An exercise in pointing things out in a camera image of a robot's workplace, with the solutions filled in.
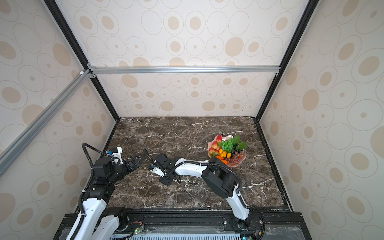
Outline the black fake grape bunch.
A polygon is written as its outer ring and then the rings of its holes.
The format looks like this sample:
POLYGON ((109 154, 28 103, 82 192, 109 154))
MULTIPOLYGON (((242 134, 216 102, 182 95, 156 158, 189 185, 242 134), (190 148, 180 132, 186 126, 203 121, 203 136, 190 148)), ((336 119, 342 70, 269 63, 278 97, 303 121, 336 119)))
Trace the black fake grape bunch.
POLYGON ((241 150, 238 149, 238 144, 233 145, 233 149, 231 151, 231 159, 237 156, 240 152, 241 150))

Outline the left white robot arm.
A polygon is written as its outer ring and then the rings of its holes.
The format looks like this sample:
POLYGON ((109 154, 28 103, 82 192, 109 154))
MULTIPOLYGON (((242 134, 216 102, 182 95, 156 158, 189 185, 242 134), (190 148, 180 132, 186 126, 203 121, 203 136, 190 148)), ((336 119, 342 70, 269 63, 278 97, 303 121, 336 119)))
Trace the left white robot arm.
POLYGON ((107 208, 107 204, 115 184, 138 169, 140 162, 135 155, 123 160, 121 147, 102 152, 82 143, 82 149, 90 164, 91 177, 80 194, 78 217, 67 239, 109 240, 115 232, 123 232, 129 226, 138 224, 127 237, 121 237, 122 240, 129 240, 145 229, 144 223, 140 220, 130 223, 124 207, 107 208))

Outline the green fake grape bunch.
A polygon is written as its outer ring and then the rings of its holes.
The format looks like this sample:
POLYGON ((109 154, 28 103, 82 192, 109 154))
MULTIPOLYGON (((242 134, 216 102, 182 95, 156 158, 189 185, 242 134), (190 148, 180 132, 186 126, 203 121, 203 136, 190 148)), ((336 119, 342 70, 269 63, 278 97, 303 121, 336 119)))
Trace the green fake grape bunch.
POLYGON ((223 140, 218 144, 227 153, 231 153, 233 145, 235 144, 238 144, 238 149, 241 151, 243 151, 248 145, 247 142, 244 142, 239 135, 236 135, 233 138, 229 139, 223 138, 223 140))

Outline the pink scalloped fruit bowl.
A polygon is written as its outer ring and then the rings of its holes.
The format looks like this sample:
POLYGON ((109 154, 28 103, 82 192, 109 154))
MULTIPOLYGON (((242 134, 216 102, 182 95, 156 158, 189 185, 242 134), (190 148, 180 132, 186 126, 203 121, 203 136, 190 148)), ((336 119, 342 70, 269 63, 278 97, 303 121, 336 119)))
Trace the pink scalloped fruit bowl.
POLYGON ((248 144, 239 135, 226 137, 217 135, 213 141, 208 142, 208 156, 217 157, 228 167, 234 168, 245 160, 247 146, 248 144))

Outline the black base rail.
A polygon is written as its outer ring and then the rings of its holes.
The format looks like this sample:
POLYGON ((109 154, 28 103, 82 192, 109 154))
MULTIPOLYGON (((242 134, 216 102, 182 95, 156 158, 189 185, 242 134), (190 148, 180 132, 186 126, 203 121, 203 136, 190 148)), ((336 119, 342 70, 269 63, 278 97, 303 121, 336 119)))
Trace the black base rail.
POLYGON ((252 209, 247 230, 229 210, 128 209, 127 225, 111 240, 310 240, 302 214, 252 209))

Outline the slanted aluminium frame bar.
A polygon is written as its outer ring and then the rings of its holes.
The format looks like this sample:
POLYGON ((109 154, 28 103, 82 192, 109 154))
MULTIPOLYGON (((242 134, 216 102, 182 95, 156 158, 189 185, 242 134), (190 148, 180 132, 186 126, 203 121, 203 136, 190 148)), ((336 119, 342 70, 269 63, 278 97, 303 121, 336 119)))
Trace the slanted aluminium frame bar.
POLYGON ((34 140, 40 131, 60 111, 63 105, 83 84, 85 79, 91 76, 90 70, 84 70, 78 75, 48 106, 39 116, 9 145, 1 155, 1 175, 3 175, 26 147, 34 140))

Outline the red fake grape bunch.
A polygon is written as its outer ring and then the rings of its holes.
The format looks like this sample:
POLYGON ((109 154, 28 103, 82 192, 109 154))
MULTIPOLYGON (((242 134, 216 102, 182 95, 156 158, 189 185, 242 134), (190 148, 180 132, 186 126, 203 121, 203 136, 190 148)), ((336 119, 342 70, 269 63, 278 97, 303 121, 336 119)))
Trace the red fake grape bunch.
POLYGON ((245 152, 240 152, 237 156, 235 156, 233 159, 229 159, 228 165, 231 166, 238 166, 245 158, 247 154, 245 152))

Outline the horizontal aluminium frame bar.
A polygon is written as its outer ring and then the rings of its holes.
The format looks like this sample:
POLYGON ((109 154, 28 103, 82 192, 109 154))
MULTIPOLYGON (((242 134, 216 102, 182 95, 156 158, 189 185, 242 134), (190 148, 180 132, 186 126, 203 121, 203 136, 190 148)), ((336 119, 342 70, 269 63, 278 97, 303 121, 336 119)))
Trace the horizontal aluminium frame bar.
POLYGON ((278 73, 279 66, 91 67, 95 74, 278 73))

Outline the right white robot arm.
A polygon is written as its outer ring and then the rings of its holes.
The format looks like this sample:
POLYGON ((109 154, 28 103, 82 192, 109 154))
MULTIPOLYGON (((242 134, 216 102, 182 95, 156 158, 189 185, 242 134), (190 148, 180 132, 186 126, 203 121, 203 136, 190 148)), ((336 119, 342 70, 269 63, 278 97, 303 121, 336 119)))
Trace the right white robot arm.
POLYGON ((238 227, 247 231, 254 224, 259 224, 262 235, 265 230, 264 216, 258 211, 260 219, 252 212, 241 194, 243 183, 240 177, 218 157, 212 157, 206 161, 192 161, 180 158, 171 160, 165 154, 159 154, 154 159, 147 149, 143 149, 144 155, 151 162, 151 172, 160 176, 159 181, 170 186, 174 180, 181 182, 182 176, 196 177, 204 180, 213 193, 225 199, 230 205, 233 215, 238 219, 238 227))

